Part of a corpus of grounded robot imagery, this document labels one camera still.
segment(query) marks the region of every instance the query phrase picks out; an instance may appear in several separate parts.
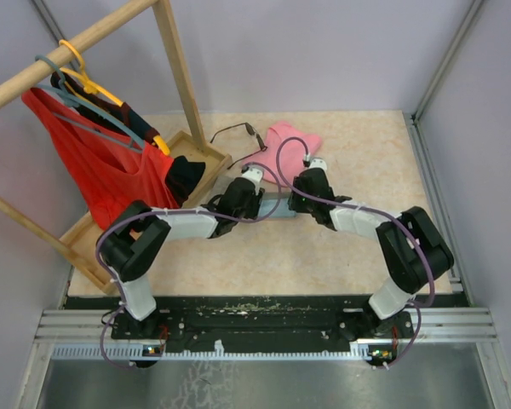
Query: wooden pole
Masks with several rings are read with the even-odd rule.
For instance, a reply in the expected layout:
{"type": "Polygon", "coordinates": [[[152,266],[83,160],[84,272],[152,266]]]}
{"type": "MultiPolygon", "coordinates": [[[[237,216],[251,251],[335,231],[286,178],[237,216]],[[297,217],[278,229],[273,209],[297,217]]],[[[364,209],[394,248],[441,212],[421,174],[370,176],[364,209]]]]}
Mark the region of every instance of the wooden pole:
{"type": "Polygon", "coordinates": [[[54,249],[64,256],[73,266],[85,270],[93,270],[93,266],[81,257],[78,253],[70,249],[53,234],[42,228],[40,225],[33,222],[31,219],[26,217],[20,211],[15,209],[11,204],[0,198],[0,211],[11,217],[13,220],[18,222],[24,228],[28,228],[31,232],[36,234],[40,239],[45,240],[54,249]]]}
{"type": "Polygon", "coordinates": [[[176,88],[180,94],[181,104],[186,114],[187,123],[195,146],[202,152],[207,151],[206,140],[204,139],[203,125],[198,115],[197,102],[195,102],[195,94],[189,71],[187,70],[186,59],[181,49],[180,36],[170,7],[169,0],[157,0],[153,4],[153,13],[161,38],[163,39],[164,49],[169,57],[170,68],[176,81],[176,88]]]}
{"type": "MultiPolygon", "coordinates": [[[[80,53],[98,43],[102,38],[115,32],[123,24],[132,20],[156,0],[131,0],[124,6],[110,13],[102,20],[93,24],[84,32],[80,32],[70,40],[80,53]]],[[[74,54],[64,45],[54,49],[48,55],[57,66],[64,66],[74,59],[74,54]]],[[[0,108],[17,98],[27,89],[42,81],[53,72],[53,69],[43,61],[37,61],[23,71],[0,85],[0,108]]]]}

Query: speckled floor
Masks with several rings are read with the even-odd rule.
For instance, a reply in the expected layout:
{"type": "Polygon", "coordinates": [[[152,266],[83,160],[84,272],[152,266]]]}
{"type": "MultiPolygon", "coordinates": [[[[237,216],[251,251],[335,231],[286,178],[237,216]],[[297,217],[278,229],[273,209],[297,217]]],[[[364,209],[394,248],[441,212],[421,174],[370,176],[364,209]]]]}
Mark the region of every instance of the speckled floor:
{"type": "MultiPolygon", "coordinates": [[[[183,115],[146,119],[165,137],[188,130],[183,115]]],[[[428,209],[400,111],[216,113],[201,119],[208,139],[221,128],[245,121],[264,138],[270,125],[286,120],[322,136],[318,156],[328,163],[335,194],[384,210],[412,205],[428,209]]],[[[215,144],[233,160],[257,149],[242,127],[220,134],[215,144]]],[[[239,169],[237,164],[227,174],[238,175],[239,169]]],[[[276,190],[270,183],[264,188],[276,190]]],[[[156,295],[362,294],[378,289],[387,276],[377,243],[332,232],[306,215],[238,225],[219,239],[169,243],[150,270],[156,295]]],[[[451,292],[446,275],[437,280],[436,290],[451,292]]],[[[76,272],[69,295],[101,293],[76,272]]]]}

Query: wooden frame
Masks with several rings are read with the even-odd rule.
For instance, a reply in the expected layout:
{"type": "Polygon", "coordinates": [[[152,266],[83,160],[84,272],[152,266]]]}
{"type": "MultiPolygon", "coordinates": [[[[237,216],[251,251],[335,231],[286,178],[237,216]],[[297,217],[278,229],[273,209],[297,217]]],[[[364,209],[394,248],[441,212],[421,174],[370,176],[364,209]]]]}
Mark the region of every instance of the wooden frame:
{"type": "MultiPolygon", "coordinates": [[[[212,182],[232,162],[232,159],[231,155],[215,149],[207,144],[204,139],[203,126],[198,114],[191,79],[189,78],[169,0],[130,0],[121,8],[72,38],[70,44],[82,53],[149,7],[153,8],[155,20],[174,74],[176,88],[180,93],[181,104],[192,133],[191,137],[181,131],[168,141],[171,156],[185,155],[191,160],[206,163],[203,179],[184,204],[184,206],[189,207],[195,205],[202,194],[210,189],[212,182]]],[[[47,54],[47,57],[57,66],[64,66],[73,60],[75,55],[63,45],[51,51],[47,54]]],[[[42,81],[52,71],[52,68],[45,62],[37,61],[1,84],[0,108],[42,81]]],[[[35,233],[40,239],[47,241],[106,294],[114,291],[115,286],[110,283],[109,275],[95,260],[95,240],[100,235],[101,230],[96,226],[89,213],[58,239],[2,198],[0,198],[0,210],[21,226],[35,233]]]]}

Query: yellow hanger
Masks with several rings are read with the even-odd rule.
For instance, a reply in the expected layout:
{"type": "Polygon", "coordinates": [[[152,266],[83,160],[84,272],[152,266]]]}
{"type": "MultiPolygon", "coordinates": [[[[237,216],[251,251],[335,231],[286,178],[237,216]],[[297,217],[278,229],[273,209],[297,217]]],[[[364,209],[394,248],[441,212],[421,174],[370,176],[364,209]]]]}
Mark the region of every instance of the yellow hanger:
{"type": "Polygon", "coordinates": [[[76,90],[74,88],[72,88],[72,86],[69,84],[69,83],[65,83],[65,86],[70,90],[70,92],[75,95],[77,98],[79,98],[80,100],[84,100],[85,102],[88,102],[89,104],[91,105],[94,105],[93,102],[87,100],[86,98],[83,97],[83,95],[80,95],[76,92],[76,90]]]}
{"type": "MultiPolygon", "coordinates": [[[[74,48],[73,45],[68,43],[66,40],[62,39],[59,41],[59,45],[65,45],[69,50],[76,56],[79,62],[79,71],[81,72],[75,72],[73,70],[70,70],[68,68],[62,67],[60,70],[65,72],[66,74],[77,78],[80,83],[82,83],[83,90],[87,92],[88,94],[97,94],[101,93],[103,94],[108,100],[116,104],[117,106],[122,106],[123,101],[121,101],[119,98],[117,98],[114,94],[112,94],[110,91],[105,89],[104,87],[101,87],[99,84],[95,83],[94,81],[91,81],[89,79],[89,76],[87,75],[87,72],[85,71],[85,60],[83,59],[82,55],[78,53],[78,51],[74,48]]],[[[83,98],[81,95],[78,95],[78,93],[74,92],[76,96],[83,98]]],[[[153,142],[158,146],[158,148],[163,152],[166,156],[170,155],[170,149],[161,137],[161,135],[156,135],[153,137],[153,142]]]]}

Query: red cloth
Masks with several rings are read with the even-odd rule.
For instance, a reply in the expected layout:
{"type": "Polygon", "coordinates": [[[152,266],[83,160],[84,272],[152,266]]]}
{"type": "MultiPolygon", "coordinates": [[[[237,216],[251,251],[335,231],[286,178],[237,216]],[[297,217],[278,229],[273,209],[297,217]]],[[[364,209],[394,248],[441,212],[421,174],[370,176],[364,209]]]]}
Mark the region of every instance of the red cloth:
{"type": "Polygon", "coordinates": [[[178,208],[164,184],[173,158],[147,143],[142,153],[133,152],[57,118],[53,112],[129,142],[128,136],[94,124],[42,89],[29,89],[21,98],[48,130],[57,153],[100,228],[108,228],[133,200],[142,199],[155,207],[178,208]]]}

